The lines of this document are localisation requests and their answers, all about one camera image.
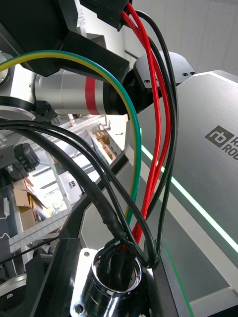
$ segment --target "green-yellow cable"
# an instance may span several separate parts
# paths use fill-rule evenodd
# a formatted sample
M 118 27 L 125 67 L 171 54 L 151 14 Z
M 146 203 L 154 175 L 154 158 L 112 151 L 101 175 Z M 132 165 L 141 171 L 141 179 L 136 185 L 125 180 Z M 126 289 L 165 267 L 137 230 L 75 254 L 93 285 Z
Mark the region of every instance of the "green-yellow cable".
M 131 189 L 130 189 L 130 195 L 133 201 L 135 202 L 138 187 L 139 187 L 139 180 L 140 180 L 140 169 L 141 169 L 141 136 L 140 136 L 140 127 L 139 122 L 137 119 L 136 111 L 134 109 L 133 103 L 125 91 L 122 84 L 106 69 L 98 65 L 97 63 L 83 57 L 79 56 L 77 54 L 69 53 L 69 52 L 62 52 L 62 51 L 37 51 L 37 52 L 31 52 L 27 54 L 23 54 L 20 56 L 16 56 L 12 59 L 9 59 L 5 61 L 4 63 L 0 64 L 0 72 L 15 66 L 17 64 L 27 62 L 33 59 L 39 59 L 39 58 L 47 58 L 47 57 L 55 57 L 55 58 L 63 58 L 75 61 L 79 64 L 85 65 L 88 68 L 94 70 L 98 74 L 100 74 L 102 77 L 104 77 L 118 92 L 120 95 L 122 101 L 125 104 L 125 107 L 127 109 L 127 112 L 129 114 L 132 129 L 133 129 L 133 136 L 134 136 L 134 147 L 135 147 L 135 155 L 134 155 L 134 164 L 133 164 L 133 176 L 132 176 L 132 183 L 131 183 Z

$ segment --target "cardboard box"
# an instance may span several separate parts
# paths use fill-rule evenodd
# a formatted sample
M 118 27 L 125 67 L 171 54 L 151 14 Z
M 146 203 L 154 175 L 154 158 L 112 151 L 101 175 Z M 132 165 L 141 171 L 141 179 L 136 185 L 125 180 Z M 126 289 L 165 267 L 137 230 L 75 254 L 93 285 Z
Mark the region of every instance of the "cardboard box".
M 29 202 L 31 210 L 40 215 L 42 218 L 47 218 L 46 213 L 44 212 L 45 206 L 40 202 L 40 200 L 35 195 L 29 195 Z
M 103 142 L 105 144 L 109 145 L 110 144 L 110 140 L 109 140 L 109 135 L 108 135 L 107 131 L 102 130 L 101 132 L 102 132 L 102 135 L 103 135 L 103 137 L 102 137 Z
M 17 190 L 25 190 L 29 191 L 31 193 L 34 192 L 33 190 L 34 185 L 28 178 L 23 178 L 21 180 L 18 180 L 17 182 L 13 183 L 13 188 Z
M 13 192 L 14 192 L 17 206 L 30 208 L 27 191 L 14 189 Z
M 24 231 L 32 228 L 36 224 L 35 218 L 31 209 L 28 209 L 27 211 L 21 213 L 21 222 L 22 222 Z
M 103 149 L 106 147 L 106 144 L 103 142 L 103 140 L 98 140 L 98 142 L 100 142 L 101 144 L 102 144 L 102 146 L 103 146 Z
M 106 145 L 110 144 L 109 135 L 105 130 L 98 130 L 93 132 L 93 134 L 95 135 L 98 141 L 102 140 L 104 144 Z
M 13 183 L 13 188 L 17 190 L 26 190 L 26 184 L 24 179 L 18 180 L 17 182 Z
M 95 135 L 97 140 L 100 140 L 103 138 L 103 134 L 102 134 L 101 130 L 95 131 L 95 132 L 93 132 L 93 134 Z

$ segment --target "brushed aluminum surface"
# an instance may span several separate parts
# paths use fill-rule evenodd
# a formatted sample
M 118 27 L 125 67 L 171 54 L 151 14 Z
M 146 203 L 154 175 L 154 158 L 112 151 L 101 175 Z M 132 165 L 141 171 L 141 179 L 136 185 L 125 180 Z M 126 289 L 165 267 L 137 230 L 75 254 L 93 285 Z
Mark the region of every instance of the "brushed aluminum surface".
M 178 86 L 179 129 L 173 177 L 238 242 L 238 160 L 205 138 L 217 126 L 238 136 L 238 79 L 219 71 L 192 76 Z M 165 133 L 160 100 L 162 139 Z M 142 144 L 153 153 L 153 105 L 139 116 Z M 133 136 L 128 123 L 125 153 L 131 156 Z M 150 159 L 143 154 L 150 166 Z M 238 253 L 174 186 L 172 193 L 208 235 L 238 267 Z

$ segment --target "red stripe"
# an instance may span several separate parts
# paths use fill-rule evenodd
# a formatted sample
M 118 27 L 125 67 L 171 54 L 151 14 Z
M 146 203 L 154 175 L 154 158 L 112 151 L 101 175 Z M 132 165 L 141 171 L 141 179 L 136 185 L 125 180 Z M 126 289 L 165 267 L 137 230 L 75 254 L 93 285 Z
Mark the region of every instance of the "red stripe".
M 96 80 L 94 78 L 87 77 L 85 83 L 85 99 L 90 114 L 99 114 L 96 107 L 95 87 Z

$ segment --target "logo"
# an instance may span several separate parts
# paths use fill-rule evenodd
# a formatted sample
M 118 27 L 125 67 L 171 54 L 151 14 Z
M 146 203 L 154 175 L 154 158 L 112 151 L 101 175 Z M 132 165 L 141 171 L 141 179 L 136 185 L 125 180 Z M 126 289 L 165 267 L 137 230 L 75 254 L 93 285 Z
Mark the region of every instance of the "logo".
M 238 137 L 218 125 L 205 138 L 215 144 L 229 156 L 238 160 Z
M 231 138 L 234 137 L 234 134 L 225 130 L 221 126 L 217 126 L 214 130 L 212 130 L 208 135 L 205 136 L 206 139 L 211 141 L 217 147 L 221 148 L 226 142 L 228 142 Z

